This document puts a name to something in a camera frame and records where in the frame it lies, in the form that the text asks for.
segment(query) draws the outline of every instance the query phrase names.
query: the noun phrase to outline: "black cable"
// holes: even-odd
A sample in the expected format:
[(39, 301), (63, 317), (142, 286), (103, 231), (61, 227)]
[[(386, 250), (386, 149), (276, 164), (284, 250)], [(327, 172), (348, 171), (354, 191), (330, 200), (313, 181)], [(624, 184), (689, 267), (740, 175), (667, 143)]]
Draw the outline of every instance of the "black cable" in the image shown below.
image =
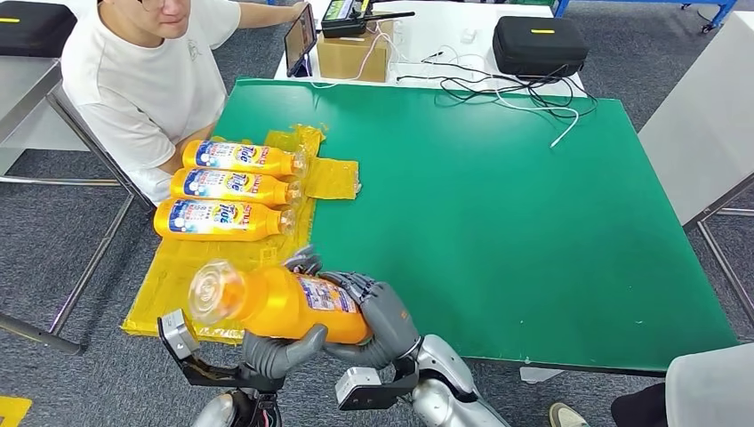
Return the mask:
[[(430, 60), (423, 60), (423, 63), (427, 64), (433, 64), (433, 65), (444, 65), (449, 67), (455, 67), (458, 69), (463, 69), (465, 71), (470, 71), (474, 73), (479, 73), (482, 75), (485, 75), (485, 77), (480, 78), (478, 80), (468, 80), (467, 78), (463, 77), (445, 77), (445, 76), (433, 76), (433, 77), (421, 77), (421, 76), (400, 76), (397, 78), (397, 81), (400, 81), (403, 78), (417, 78), (417, 79), (425, 79), (425, 80), (440, 80), (440, 88), (449, 96), (453, 97), (458, 102), (454, 103), (453, 105), (458, 105), (470, 100), (473, 100), (477, 96), (483, 96), (483, 95), (495, 95), (497, 96), (498, 93), (510, 93), (510, 92), (516, 92), (521, 90), (526, 90), (526, 92), (529, 94), (529, 96), (532, 99), (532, 103), (540, 108), (558, 108), (558, 109), (565, 109), (565, 108), (571, 108), (571, 104), (574, 101), (574, 86), (576, 89), (578, 89), (581, 93), (585, 94), (587, 96), (587, 99), (591, 101), (591, 107), (587, 109), (586, 111), (578, 111), (579, 116), (586, 116), (593, 112), (595, 109), (597, 109), (598, 100), (594, 96), (592, 96), (590, 93), (586, 92), (582, 87), (577, 85), (571, 77), (558, 77), (555, 76), (560, 70), (567, 67), (566, 64), (561, 65), (560, 67), (554, 69), (551, 71), (547, 76), (543, 77), (536, 77), (536, 78), (530, 78), (530, 77), (522, 77), (522, 76), (516, 76), (516, 78), (504, 76), (502, 74), (491, 74), (484, 71), (480, 71), (475, 68), (471, 67), (465, 67), (460, 64), (453, 64), (452, 62), (434, 62)], [(513, 85), (505, 86), (502, 88), (499, 88), (497, 90), (495, 89), (483, 89), (483, 90), (476, 90), (472, 89), (471, 87), (468, 87), (465, 84), (478, 84), (481, 82), (484, 82), (488, 79), (499, 79), (506, 82), (513, 83)], [(550, 85), (563, 82), (568, 87), (569, 95), (566, 97), (567, 100), (565, 102), (556, 102), (553, 100), (546, 99), (543, 95), (539, 94), (536, 90), (543, 87), (544, 85)], [(452, 89), (448, 88), (446, 85), (448, 83), (454, 83), (458, 85), (463, 90), (469, 92), (468, 95), (460, 95), (456, 93), (458, 90), (456, 89), (456, 92), (454, 92)], [(559, 114), (556, 110), (547, 109), (548, 113), (550, 113), (553, 117), (557, 118), (574, 118), (573, 114)]]

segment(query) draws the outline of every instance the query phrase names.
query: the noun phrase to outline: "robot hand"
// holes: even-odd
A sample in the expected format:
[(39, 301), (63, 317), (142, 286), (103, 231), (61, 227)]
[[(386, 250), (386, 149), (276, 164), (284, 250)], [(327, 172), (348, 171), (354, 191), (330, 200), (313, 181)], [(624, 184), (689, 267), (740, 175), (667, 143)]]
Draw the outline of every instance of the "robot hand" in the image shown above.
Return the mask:
[(290, 271), (316, 275), (345, 289), (358, 304), (373, 337), (365, 345), (325, 344), (325, 351), (356, 366), (384, 368), (416, 348), (419, 332), (390, 285), (358, 273), (320, 272), (322, 262), (306, 246), (284, 264)]
[[(316, 274), (321, 264), (311, 246), (306, 246), (293, 255), (284, 266), (301, 274)], [(327, 336), (327, 327), (314, 325), (298, 341), (268, 338), (245, 331), (243, 340), (244, 360), (249, 367), (270, 379), (285, 377), (292, 368), (310, 359), (322, 349)]]

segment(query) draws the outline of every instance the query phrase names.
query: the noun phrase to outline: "gray carpet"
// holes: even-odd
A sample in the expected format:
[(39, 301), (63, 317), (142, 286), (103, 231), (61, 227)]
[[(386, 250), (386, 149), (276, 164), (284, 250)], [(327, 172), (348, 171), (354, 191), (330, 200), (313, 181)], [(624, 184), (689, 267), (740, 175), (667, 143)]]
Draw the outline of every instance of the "gray carpet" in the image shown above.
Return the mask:
[[(752, 9), (747, 0), (741, 7)], [(588, 90), (621, 99), (639, 129), (713, 35), (701, 36), (703, 21), (692, 7), (671, 4), (574, 3), (574, 19), (592, 47), (582, 73)], [(226, 84), (238, 76), (272, 77), (283, 28), (246, 31), (216, 52)], [(13, 167), (27, 176), (107, 177), (86, 153), (27, 151)], [(0, 311), (47, 327), (84, 267), (124, 197), (120, 189), (39, 188), (0, 184)], [(754, 195), (736, 201), (754, 207)], [(754, 220), (717, 218), (711, 227), (742, 281), (754, 294)], [(689, 234), (710, 282), (736, 332), (754, 337), (724, 276), (697, 231)], [(147, 271), (158, 243), (148, 218), (128, 213), (102, 267), (64, 330), (85, 340), (82, 357), (53, 350), (0, 331), (0, 395), (34, 400), (22, 423), (30, 426), (186, 426), (217, 390), (189, 387), (154, 338), (131, 337), (119, 325)], [(232, 364), (238, 350), (205, 344), (212, 362)], [(477, 383), (494, 407), (516, 427), (543, 427), (554, 401), (576, 407), (593, 427), (614, 425), (609, 407), (622, 394), (654, 379), (566, 372), (536, 385), (522, 383), (503, 363), (470, 361)], [(389, 411), (341, 413), (333, 384), (346, 368), (326, 356), (288, 379), (280, 402), (286, 425), (420, 425), (404, 406)]]

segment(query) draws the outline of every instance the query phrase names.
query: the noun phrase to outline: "man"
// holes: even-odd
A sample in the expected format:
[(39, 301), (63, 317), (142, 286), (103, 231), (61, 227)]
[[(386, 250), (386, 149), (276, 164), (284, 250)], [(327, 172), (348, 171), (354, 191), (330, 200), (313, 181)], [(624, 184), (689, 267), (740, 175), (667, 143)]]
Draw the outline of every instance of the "man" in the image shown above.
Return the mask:
[(105, 150), (157, 204), (187, 142), (206, 139), (227, 93), (211, 49), (237, 28), (295, 20), (293, 6), (229, 0), (103, 0), (61, 58), (63, 89)]

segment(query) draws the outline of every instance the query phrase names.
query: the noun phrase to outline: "orange bottle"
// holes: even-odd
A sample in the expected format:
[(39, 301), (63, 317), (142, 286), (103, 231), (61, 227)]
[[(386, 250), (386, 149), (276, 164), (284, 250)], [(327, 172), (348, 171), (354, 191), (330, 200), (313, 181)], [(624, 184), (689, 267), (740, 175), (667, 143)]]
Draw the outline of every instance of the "orange bottle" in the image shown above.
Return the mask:
[(276, 178), (302, 176), (306, 172), (303, 152), (289, 153), (275, 147), (236, 142), (191, 141), (183, 150), (183, 165), (261, 173)]
[(257, 173), (180, 169), (170, 181), (170, 195), (176, 198), (237, 200), (272, 207), (298, 202), (301, 199), (301, 185)]
[(281, 266), (242, 272), (211, 261), (194, 276), (188, 307), (206, 325), (233, 318), (259, 336), (297, 340), (317, 323), (327, 326), (328, 342), (356, 344), (372, 334), (344, 289)]
[(155, 231), (179, 240), (261, 240), (293, 231), (291, 209), (275, 211), (258, 203), (169, 198), (155, 213)]

